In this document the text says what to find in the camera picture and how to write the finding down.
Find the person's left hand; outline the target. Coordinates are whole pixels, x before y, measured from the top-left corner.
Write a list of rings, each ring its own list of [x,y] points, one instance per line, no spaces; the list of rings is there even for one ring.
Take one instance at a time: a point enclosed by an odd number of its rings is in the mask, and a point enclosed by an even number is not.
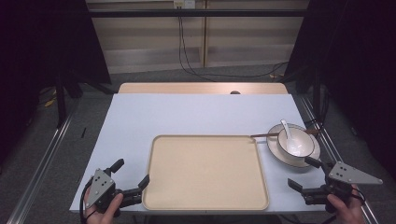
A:
[[[123,200],[121,193],[117,194],[111,201],[109,207],[104,213],[100,213],[95,205],[86,208],[84,211],[84,218],[87,224],[113,224],[113,217],[116,211],[120,208]]]

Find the white ceramic spoon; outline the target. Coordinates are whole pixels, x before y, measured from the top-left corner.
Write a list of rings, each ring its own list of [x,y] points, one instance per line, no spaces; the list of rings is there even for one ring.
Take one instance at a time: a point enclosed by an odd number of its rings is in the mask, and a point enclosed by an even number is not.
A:
[[[280,122],[284,128],[285,137],[286,137],[285,145],[283,146],[283,148],[290,155],[292,155],[294,157],[301,157],[303,155],[303,152],[301,150],[301,147],[302,147],[301,141],[292,135],[291,128],[289,127],[289,124],[284,119],[282,119]]]

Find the white wall socket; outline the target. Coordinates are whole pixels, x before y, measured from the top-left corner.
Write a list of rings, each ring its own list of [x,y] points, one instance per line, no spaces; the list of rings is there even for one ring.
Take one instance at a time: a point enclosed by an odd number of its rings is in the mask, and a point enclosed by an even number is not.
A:
[[[175,9],[195,9],[195,0],[173,0]]]

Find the white plate with dark rim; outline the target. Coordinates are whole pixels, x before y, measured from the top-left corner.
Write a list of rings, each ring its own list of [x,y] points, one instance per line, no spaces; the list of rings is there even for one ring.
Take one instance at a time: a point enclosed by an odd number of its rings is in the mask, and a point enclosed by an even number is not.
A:
[[[305,130],[305,128],[295,125],[295,124],[291,124],[289,123],[289,127],[294,127],[294,128],[298,128],[301,130]],[[281,131],[281,129],[283,128],[282,124],[277,124],[276,126],[272,127],[268,133],[279,133]],[[314,142],[315,145],[315,149],[314,152],[307,157],[312,157],[314,159],[319,159],[320,156],[320,146],[318,144],[317,139],[315,138],[314,134],[309,134],[311,136],[311,139]],[[269,150],[272,152],[272,154],[279,160],[282,161],[283,163],[293,166],[293,167],[299,167],[299,168],[303,168],[303,167],[307,167],[308,164],[304,162],[304,158],[303,159],[297,159],[297,160],[292,160],[292,159],[288,159],[285,155],[283,155],[280,152],[280,147],[277,144],[277,136],[269,136],[266,137],[266,143],[267,146],[269,148]]]

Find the black curtain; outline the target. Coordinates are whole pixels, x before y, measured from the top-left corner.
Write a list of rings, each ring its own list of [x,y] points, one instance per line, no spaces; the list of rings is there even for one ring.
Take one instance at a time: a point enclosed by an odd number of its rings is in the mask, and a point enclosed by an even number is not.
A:
[[[284,80],[325,85],[396,180],[396,0],[309,0]]]
[[[111,82],[86,0],[0,0],[0,164],[35,113],[39,92]]]

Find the white bowl with dark rim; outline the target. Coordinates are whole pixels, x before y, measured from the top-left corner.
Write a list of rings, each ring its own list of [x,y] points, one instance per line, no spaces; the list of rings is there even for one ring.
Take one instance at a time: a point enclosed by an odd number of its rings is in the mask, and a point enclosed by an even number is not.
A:
[[[280,152],[292,160],[310,156],[315,149],[311,136],[294,127],[289,127],[288,132],[282,128],[277,137],[277,144],[280,147]]]

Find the black horizontal bar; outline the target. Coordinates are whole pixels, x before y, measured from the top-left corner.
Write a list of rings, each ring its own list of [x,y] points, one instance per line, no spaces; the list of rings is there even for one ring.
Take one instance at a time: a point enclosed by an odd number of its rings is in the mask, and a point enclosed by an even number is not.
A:
[[[144,17],[304,17],[306,9],[90,9],[93,18]]]

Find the brown wooden chopstick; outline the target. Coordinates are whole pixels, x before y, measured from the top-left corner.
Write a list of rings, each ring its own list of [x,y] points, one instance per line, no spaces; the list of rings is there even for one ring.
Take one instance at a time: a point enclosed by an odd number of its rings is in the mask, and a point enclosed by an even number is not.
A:
[[[304,130],[305,133],[308,134],[317,134],[320,133],[319,130]],[[253,134],[250,137],[269,137],[269,136],[278,136],[280,133],[260,133],[260,134]]]

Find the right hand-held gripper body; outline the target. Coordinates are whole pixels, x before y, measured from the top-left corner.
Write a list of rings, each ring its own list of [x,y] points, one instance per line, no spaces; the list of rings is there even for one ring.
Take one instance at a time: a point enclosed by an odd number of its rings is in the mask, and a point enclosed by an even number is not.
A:
[[[352,185],[381,185],[383,180],[364,173],[344,162],[327,163],[322,161],[325,184],[316,189],[303,189],[301,195],[307,205],[324,204],[325,210],[334,213],[336,209],[327,199],[333,194],[346,203],[352,197]]]

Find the person's right hand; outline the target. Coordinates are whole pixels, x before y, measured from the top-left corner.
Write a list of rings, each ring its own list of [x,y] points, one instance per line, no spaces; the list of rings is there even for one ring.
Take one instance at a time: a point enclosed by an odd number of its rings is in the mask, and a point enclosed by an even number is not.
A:
[[[365,224],[362,202],[358,199],[359,192],[355,185],[352,186],[352,194],[347,203],[333,194],[327,196],[330,204],[336,209],[336,220],[339,224]]]

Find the aluminium floor rail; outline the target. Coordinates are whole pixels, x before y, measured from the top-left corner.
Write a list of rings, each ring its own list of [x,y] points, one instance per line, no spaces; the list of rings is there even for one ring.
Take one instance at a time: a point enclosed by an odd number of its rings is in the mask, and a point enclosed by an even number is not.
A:
[[[309,117],[309,124],[316,129],[319,129],[318,141],[322,146],[324,151],[327,153],[328,158],[332,162],[343,161],[341,155],[337,151],[336,146],[334,145],[331,137],[329,136],[327,130],[317,121],[317,116],[314,113],[314,107],[307,96],[302,96],[301,104],[303,105],[305,114]],[[365,203],[365,206],[362,208],[363,216],[366,224],[380,224],[377,218],[374,215],[373,210],[371,209],[371,205],[369,202]]]
[[[60,147],[65,134],[69,128],[70,122],[74,114],[76,113],[76,106],[72,105],[69,112],[66,114],[61,125],[56,128],[54,135],[51,138],[49,145],[47,146],[46,152],[40,161],[38,167],[35,169],[34,175],[31,178],[27,188],[19,198],[7,224],[23,224],[31,207],[35,200],[36,195],[41,188],[43,180],[49,170],[50,164]]]

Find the white table mat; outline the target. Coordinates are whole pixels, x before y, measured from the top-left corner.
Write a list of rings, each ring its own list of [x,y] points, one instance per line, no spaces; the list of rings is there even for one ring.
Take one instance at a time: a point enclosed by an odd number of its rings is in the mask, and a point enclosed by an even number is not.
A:
[[[137,94],[114,96],[88,162],[83,182],[94,172],[119,159],[123,166],[113,174],[116,187],[133,189],[148,174],[153,140],[159,135],[246,135],[268,133],[281,120],[303,125],[289,94]],[[149,215],[261,215],[315,212],[324,205],[307,205],[288,186],[292,179],[305,188],[318,188],[324,173],[313,166],[297,168],[279,161],[265,137],[254,137],[261,156],[269,205],[261,211],[151,211],[142,203],[132,212]]]

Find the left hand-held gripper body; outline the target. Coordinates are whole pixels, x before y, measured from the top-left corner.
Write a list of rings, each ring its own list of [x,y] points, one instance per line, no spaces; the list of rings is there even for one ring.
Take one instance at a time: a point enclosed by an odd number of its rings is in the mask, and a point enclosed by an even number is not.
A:
[[[113,199],[118,194],[122,194],[123,199],[115,214],[117,217],[120,214],[121,208],[142,203],[144,181],[141,181],[135,189],[117,189],[116,182],[112,178],[112,175],[116,172],[116,168],[97,169],[95,171],[93,177],[88,182],[90,192],[87,202],[84,203],[86,208],[95,207],[99,212],[104,213]]]

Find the beige rectangular tray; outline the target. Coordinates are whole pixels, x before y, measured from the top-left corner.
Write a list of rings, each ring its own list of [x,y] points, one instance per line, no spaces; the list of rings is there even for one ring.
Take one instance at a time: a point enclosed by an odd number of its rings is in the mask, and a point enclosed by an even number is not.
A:
[[[246,135],[159,135],[143,205],[151,211],[261,211],[269,196],[256,141]]]

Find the black metal stand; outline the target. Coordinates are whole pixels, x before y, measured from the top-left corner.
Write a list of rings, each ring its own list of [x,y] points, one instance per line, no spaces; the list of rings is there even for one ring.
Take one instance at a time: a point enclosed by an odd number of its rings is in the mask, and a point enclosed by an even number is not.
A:
[[[320,120],[320,76],[317,68],[315,68],[315,81],[313,84],[313,109],[316,120]]]
[[[56,77],[56,99],[57,99],[57,106],[58,106],[58,125],[57,127],[60,128],[67,117],[66,113],[66,104],[64,99],[64,84],[62,81],[62,76],[60,74]]]

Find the yellow floor tape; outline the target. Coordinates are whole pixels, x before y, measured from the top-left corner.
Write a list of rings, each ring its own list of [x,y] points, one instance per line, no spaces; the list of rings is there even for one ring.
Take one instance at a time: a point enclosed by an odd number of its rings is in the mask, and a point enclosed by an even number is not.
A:
[[[49,107],[54,104],[57,99],[57,91],[55,90],[51,97],[44,103],[44,107]]]

